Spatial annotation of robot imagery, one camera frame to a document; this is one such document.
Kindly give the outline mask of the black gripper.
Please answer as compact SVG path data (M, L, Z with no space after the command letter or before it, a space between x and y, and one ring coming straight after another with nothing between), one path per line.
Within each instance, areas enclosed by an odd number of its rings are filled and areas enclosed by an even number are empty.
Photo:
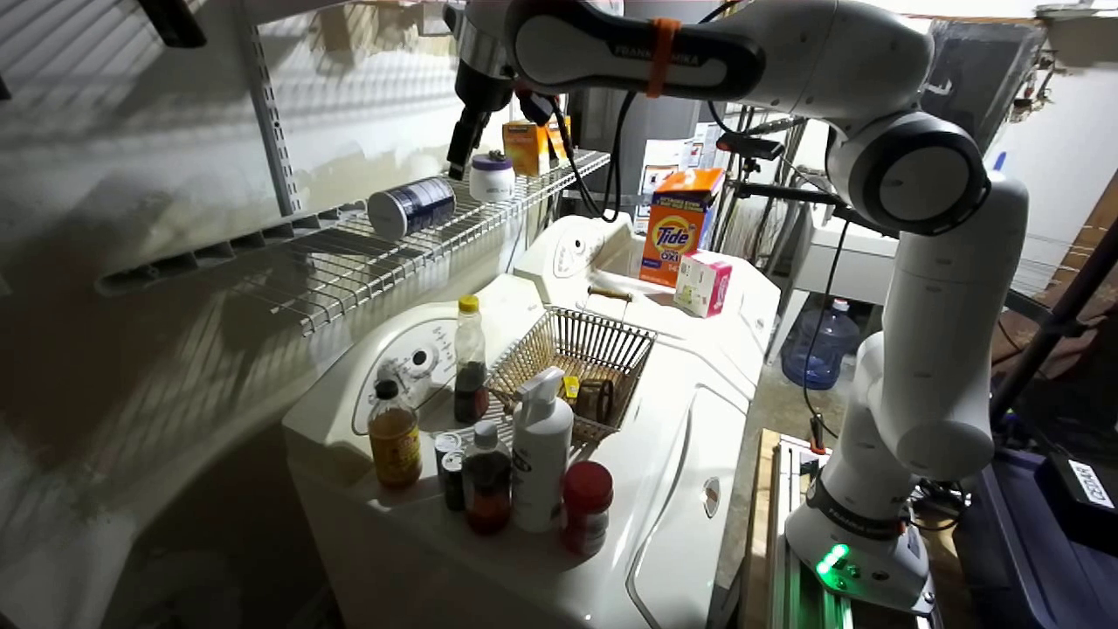
M504 103L516 100L535 127L546 127L551 120L551 100L546 95L532 89L528 85L496 79L467 64L459 64L453 95L460 100L460 116L447 144L450 177L464 176L464 165L477 145L488 116Z

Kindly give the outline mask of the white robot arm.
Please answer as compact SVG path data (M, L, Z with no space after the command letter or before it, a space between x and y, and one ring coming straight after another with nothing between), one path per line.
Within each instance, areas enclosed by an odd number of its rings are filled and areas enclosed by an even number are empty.
M983 470L993 329L1026 193L997 183L962 127L921 107L934 38L871 0L743 0L704 25L623 16L590 0L442 0L464 100L460 169L511 89L616 87L747 100L838 134L829 176L845 211L898 239L880 329L855 349L855 390L786 545L820 586L909 614L934 574L909 498Z

